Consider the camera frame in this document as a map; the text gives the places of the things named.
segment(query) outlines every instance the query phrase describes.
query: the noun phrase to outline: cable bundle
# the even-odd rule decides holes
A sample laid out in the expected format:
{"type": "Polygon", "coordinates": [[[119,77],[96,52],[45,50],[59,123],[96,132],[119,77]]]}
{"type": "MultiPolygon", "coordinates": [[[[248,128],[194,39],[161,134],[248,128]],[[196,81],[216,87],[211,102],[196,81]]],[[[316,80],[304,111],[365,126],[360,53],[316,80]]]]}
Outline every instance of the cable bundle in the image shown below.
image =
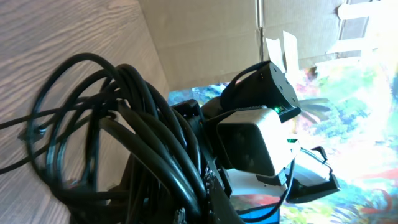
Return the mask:
{"type": "Polygon", "coordinates": [[[40,179],[68,207],[71,223],[137,223],[153,215],[159,200],[168,195],[178,199],[177,207],[185,209],[189,220],[200,218],[206,191],[201,179],[203,171],[197,139],[183,116],[170,108],[134,67],[126,64],[114,67],[95,54],[72,56],[44,83],[30,115],[0,124],[0,129],[24,121],[27,122],[23,138],[28,157],[0,169],[0,174],[31,162],[40,179]],[[39,112],[43,99],[57,79],[74,64],[86,60],[103,69],[82,81],[63,106],[39,112]],[[85,89],[101,80],[99,93],[80,97],[85,89]],[[73,116],[60,133],[66,113],[72,110],[73,116]],[[87,110],[91,110],[91,114],[80,118],[87,110]],[[135,133],[115,121],[116,113],[135,133]],[[51,114],[44,124],[35,124],[37,118],[51,114]],[[62,170],[66,144],[68,137],[86,123],[84,170],[78,187],[69,188],[65,186],[62,170]],[[108,192],[97,190],[102,129],[131,152],[121,184],[108,192]],[[44,132],[50,135],[47,145],[34,149],[35,141],[44,132]],[[35,158],[43,153],[45,163],[40,166],[35,158]],[[146,217],[142,213],[144,205],[146,217]]]}

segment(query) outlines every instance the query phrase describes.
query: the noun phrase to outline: wooden floor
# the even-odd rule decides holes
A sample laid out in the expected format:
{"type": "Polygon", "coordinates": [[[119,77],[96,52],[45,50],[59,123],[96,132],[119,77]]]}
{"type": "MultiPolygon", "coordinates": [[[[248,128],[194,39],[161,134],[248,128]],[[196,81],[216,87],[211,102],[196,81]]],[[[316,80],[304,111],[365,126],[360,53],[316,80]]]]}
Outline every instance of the wooden floor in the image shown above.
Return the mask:
{"type": "MultiPolygon", "coordinates": [[[[164,96],[169,89],[136,0],[0,0],[0,123],[24,116],[51,71],[69,56],[93,52],[114,65],[129,63],[164,96]]],[[[80,63],[54,85],[42,109],[60,106],[80,81],[99,69],[80,63]]],[[[86,94],[98,91],[90,89],[86,94]]],[[[0,131],[0,167],[25,156],[16,136],[23,125],[0,131]]],[[[78,177],[84,130],[68,143],[65,173],[78,177]]],[[[101,189],[117,184],[127,150],[101,138],[101,189]]],[[[68,213],[35,176],[30,164],[0,176],[0,223],[66,223],[68,213]]]]}

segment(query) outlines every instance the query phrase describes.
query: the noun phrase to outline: cardboard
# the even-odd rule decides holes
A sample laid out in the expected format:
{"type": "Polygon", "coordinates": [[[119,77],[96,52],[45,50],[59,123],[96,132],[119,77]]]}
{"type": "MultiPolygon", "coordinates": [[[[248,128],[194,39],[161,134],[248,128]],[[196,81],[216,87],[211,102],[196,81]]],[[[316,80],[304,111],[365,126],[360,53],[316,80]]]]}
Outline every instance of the cardboard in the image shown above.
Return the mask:
{"type": "Polygon", "coordinates": [[[268,60],[266,39],[297,39],[301,69],[336,59],[344,0],[140,0],[170,90],[228,82],[268,60]]]}

